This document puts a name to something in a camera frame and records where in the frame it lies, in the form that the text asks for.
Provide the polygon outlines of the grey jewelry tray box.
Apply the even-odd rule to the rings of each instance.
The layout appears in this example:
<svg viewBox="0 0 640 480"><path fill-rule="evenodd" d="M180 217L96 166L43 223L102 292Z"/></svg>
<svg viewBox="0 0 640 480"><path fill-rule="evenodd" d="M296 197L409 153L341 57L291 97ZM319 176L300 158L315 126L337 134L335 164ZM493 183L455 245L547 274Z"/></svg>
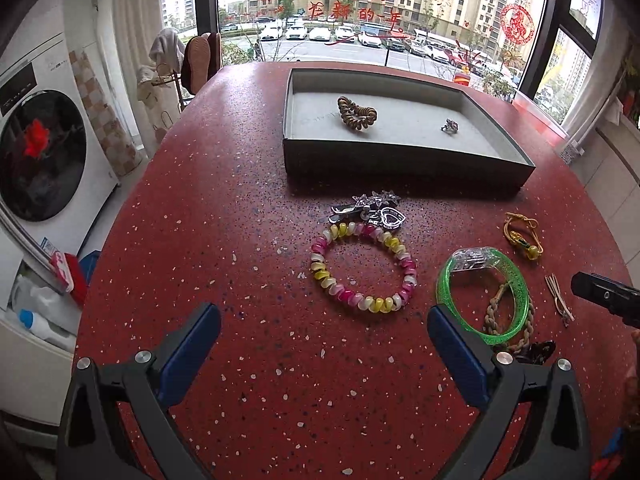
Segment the grey jewelry tray box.
<svg viewBox="0 0 640 480"><path fill-rule="evenodd" d="M408 77L294 67L283 158L299 181L352 178L511 196L536 166L468 92Z"/></svg>

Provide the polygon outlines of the white blue bottle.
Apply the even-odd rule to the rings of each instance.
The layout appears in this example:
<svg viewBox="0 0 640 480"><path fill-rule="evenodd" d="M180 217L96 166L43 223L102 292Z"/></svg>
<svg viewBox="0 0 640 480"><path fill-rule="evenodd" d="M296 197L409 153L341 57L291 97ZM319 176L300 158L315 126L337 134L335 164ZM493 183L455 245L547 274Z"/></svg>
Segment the white blue bottle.
<svg viewBox="0 0 640 480"><path fill-rule="evenodd" d="M36 337L67 352L73 353L75 351L76 337L61 327L49 322L37 312L22 309L18 318L26 330Z"/></svg>

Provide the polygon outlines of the green translucent bangle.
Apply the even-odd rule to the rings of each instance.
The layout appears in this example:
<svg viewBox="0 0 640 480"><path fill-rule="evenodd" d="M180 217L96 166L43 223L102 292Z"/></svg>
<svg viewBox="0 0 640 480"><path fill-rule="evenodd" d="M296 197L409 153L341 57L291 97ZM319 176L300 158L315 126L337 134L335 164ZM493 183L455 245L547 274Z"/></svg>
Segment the green translucent bangle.
<svg viewBox="0 0 640 480"><path fill-rule="evenodd" d="M458 312L454 304L454 298L452 298L450 288L451 274L486 269L496 270L506 279L506 287L510 289L514 300L512 322L504 333L497 333L495 328L489 333L482 333L476 330ZM502 252L493 247L460 248L456 250L440 270L436 283L435 298L438 304L443 304L449 309L463 328L469 332L476 333L485 344L491 347L509 342L524 330L526 323L529 321L530 301L526 281L518 267L506 255L503 255Z"/></svg>

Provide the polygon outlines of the black claw hair clip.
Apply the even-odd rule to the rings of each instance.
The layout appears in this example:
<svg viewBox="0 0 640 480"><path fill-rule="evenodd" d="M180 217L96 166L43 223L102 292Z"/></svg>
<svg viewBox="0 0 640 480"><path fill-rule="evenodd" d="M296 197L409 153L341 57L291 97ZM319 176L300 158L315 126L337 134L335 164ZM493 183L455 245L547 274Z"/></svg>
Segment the black claw hair clip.
<svg viewBox="0 0 640 480"><path fill-rule="evenodd" d="M518 352L516 359L524 364L544 365L551 359L555 349L553 340L531 342L527 348Z"/></svg>

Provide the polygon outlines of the white washing machine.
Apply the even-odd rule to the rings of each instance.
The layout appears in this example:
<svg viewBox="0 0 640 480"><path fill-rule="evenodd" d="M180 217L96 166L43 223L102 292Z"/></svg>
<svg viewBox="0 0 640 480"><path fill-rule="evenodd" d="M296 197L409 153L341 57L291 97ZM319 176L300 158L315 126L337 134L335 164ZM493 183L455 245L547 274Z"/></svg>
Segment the white washing machine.
<svg viewBox="0 0 640 480"><path fill-rule="evenodd" d="M36 242L77 254L117 185L57 34L1 74L1 203Z"/></svg>

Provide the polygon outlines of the silver star hair clip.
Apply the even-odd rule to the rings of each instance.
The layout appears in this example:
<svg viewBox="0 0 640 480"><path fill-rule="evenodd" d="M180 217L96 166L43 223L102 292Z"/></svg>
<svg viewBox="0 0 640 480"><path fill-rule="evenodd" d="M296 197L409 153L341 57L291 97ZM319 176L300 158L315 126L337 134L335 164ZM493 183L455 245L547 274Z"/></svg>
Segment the silver star hair clip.
<svg viewBox="0 0 640 480"><path fill-rule="evenodd" d="M374 226L380 226L380 210L383 207L393 207L397 209L399 203L400 197L393 191L372 192L370 195L362 194L360 196L352 196L351 204L331 207L329 222L338 223L346 220L355 221L356 219L360 219Z"/></svg>

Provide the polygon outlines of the silver heart pendant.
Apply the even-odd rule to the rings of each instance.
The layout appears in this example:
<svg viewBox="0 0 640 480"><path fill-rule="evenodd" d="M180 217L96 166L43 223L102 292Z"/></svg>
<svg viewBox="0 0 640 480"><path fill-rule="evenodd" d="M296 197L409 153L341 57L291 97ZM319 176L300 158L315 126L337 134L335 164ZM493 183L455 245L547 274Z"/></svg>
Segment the silver heart pendant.
<svg viewBox="0 0 640 480"><path fill-rule="evenodd" d="M389 231L398 230L406 221L406 216L393 207L383 207L380 210L380 226Z"/></svg>

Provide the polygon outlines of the brown slipper on rack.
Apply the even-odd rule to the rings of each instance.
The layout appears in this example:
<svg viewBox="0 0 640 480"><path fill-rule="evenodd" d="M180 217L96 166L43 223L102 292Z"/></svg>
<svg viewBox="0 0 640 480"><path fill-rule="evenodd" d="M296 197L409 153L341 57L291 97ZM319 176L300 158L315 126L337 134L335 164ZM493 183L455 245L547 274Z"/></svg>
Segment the brown slipper on rack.
<svg viewBox="0 0 640 480"><path fill-rule="evenodd" d="M195 96L222 66L221 36L206 32L186 44L181 69L181 84Z"/></svg>

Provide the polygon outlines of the thin gold hair pin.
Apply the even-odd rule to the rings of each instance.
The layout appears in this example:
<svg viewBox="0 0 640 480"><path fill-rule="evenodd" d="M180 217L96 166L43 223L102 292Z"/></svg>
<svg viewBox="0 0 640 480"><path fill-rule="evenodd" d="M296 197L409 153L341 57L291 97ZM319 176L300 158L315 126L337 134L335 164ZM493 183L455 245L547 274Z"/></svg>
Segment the thin gold hair pin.
<svg viewBox="0 0 640 480"><path fill-rule="evenodd" d="M546 275L544 281L547 284L549 292L552 296L556 313L562 318L563 325L569 326L575 321L574 315L562 295L558 278L554 274Z"/></svg>

